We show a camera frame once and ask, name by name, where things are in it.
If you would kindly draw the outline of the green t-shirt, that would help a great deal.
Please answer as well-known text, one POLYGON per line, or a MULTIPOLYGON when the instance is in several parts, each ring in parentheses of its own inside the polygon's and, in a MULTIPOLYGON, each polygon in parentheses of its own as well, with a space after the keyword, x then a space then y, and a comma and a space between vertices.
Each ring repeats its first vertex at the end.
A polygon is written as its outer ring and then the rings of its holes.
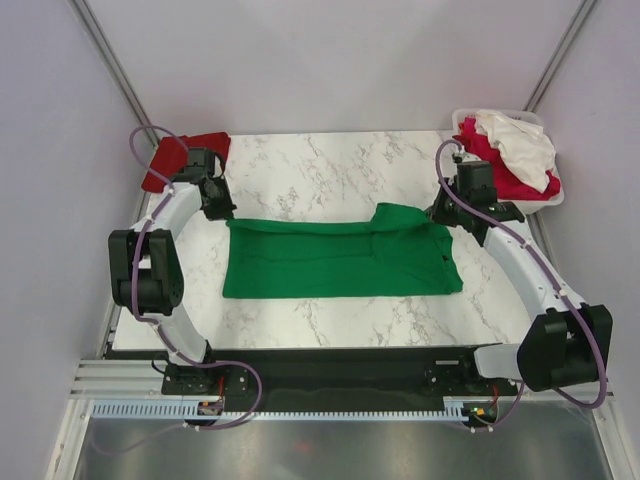
POLYGON ((234 219, 228 299, 447 296, 463 289, 449 230, 417 208, 380 203, 348 223, 234 219))

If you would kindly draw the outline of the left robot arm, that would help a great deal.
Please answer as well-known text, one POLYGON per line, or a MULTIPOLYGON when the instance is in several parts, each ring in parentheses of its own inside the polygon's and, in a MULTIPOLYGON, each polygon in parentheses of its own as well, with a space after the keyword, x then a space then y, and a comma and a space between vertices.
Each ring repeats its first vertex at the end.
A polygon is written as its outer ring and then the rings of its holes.
POLYGON ((233 217, 224 177, 225 160, 208 148, 191 148, 187 163, 168 179, 164 197, 146 217, 108 238, 112 297, 136 321, 148 325, 163 344, 167 365, 164 395, 218 392, 219 369, 207 361, 211 347, 183 305, 185 279, 175 240, 189 220, 233 217))

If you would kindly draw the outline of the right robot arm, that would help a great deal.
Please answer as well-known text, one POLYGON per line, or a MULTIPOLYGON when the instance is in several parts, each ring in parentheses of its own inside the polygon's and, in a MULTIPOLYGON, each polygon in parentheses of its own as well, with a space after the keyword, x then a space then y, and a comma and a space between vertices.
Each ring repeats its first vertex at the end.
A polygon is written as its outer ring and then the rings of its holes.
POLYGON ((501 202, 493 172, 483 161, 462 162, 443 178, 430 219, 461 227, 498 263, 518 293, 531 325, 518 344, 478 348, 475 359, 458 368, 458 381, 477 394, 494 378, 523 382, 540 392, 606 382, 612 316, 589 305, 564 282, 533 239, 524 214, 501 202))

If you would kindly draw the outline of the white plastic laundry basket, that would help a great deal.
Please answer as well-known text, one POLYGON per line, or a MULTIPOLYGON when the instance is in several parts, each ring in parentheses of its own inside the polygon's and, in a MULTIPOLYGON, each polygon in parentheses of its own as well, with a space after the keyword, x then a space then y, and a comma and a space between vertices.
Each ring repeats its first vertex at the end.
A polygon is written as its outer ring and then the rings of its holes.
MULTIPOLYGON (((565 192, 556 166, 556 156, 555 167, 547 172, 550 183, 543 193, 539 193, 523 184, 507 169, 499 151, 489 144, 487 136, 476 131, 474 114, 478 110, 492 109, 462 108, 453 112, 454 138, 463 144, 467 152, 492 165, 498 198, 514 202, 526 215, 533 214, 548 206, 561 204, 564 201, 565 192)), ((518 110, 495 111, 499 111, 516 120, 540 125, 544 129, 544 133, 549 137, 541 118, 532 112, 518 110)))

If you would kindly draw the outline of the folded dark red t-shirt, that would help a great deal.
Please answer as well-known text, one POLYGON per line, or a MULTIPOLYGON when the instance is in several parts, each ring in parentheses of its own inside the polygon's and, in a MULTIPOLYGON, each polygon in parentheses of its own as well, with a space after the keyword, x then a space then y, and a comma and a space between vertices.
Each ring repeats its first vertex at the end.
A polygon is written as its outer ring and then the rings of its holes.
MULTIPOLYGON (((181 140, 189 148, 206 148, 217 153, 221 158, 221 167, 217 171, 226 170, 227 158, 231 146, 231 137, 226 132, 207 133, 195 136, 183 135, 181 140)), ((187 163, 187 153, 173 137, 165 137, 160 141, 153 159, 151 168, 166 178, 171 178, 187 163)), ((165 183, 147 173, 142 181, 141 188, 149 193, 160 194, 165 188, 165 183)))

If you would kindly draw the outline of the white t-shirt in basket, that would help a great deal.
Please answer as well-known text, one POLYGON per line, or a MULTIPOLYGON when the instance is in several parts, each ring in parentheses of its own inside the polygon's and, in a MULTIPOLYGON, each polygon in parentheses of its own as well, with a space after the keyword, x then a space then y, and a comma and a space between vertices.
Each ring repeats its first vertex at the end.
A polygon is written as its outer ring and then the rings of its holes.
POLYGON ((478 110, 476 131, 485 134, 507 169, 523 184, 543 193, 555 167, 556 150, 540 125, 513 119, 499 111, 478 110))

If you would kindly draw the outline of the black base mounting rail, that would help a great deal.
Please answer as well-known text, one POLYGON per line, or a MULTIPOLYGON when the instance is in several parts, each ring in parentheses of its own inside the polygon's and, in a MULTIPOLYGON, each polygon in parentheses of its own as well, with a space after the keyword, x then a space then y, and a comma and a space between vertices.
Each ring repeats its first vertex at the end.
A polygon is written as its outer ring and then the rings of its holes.
POLYGON ((473 346, 211 350, 225 406, 246 411, 435 410, 447 396, 514 393, 473 346))

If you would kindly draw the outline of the right aluminium frame post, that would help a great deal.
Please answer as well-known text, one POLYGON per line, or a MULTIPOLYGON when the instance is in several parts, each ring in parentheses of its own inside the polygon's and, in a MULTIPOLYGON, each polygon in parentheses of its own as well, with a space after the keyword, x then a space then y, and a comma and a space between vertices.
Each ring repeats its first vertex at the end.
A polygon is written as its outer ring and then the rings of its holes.
POLYGON ((524 106, 525 111, 536 112, 538 110, 553 81, 561 70, 564 61, 568 58, 571 49, 579 39, 599 4, 599 0, 582 0, 579 3, 529 96, 524 106))

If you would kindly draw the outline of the aluminium frame post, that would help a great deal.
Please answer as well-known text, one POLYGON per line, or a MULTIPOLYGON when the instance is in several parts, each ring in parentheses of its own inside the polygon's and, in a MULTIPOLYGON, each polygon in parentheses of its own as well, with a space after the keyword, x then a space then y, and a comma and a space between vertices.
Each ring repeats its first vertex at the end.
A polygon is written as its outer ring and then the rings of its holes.
POLYGON ((525 111, 536 112, 538 110, 553 81, 561 70, 564 61, 568 58, 571 49, 579 39, 599 4, 599 0, 582 0, 579 3, 529 96, 524 106, 525 111))
POLYGON ((128 104, 137 123, 139 125, 150 124, 150 118, 136 94, 124 67, 116 55, 115 50, 111 46, 107 35, 100 25, 96 14, 91 8, 90 2, 86 0, 70 0, 69 5, 79 19, 85 32, 88 34, 110 76, 128 104))

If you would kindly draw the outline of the left aluminium frame post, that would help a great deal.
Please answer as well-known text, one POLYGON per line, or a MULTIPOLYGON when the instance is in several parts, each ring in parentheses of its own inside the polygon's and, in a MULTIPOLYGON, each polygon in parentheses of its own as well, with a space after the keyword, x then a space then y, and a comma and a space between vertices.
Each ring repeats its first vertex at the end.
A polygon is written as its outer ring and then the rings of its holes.
POLYGON ((90 2, 86 0, 70 0, 69 5, 79 19, 85 32, 88 34, 110 76, 128 104, 137 123, 139 125, 150 124, 150 118, 136 94, 124 67, 116 55, 115 50, 111 46, 107 35, 100 25, 96 14, 91 8, 90 2))

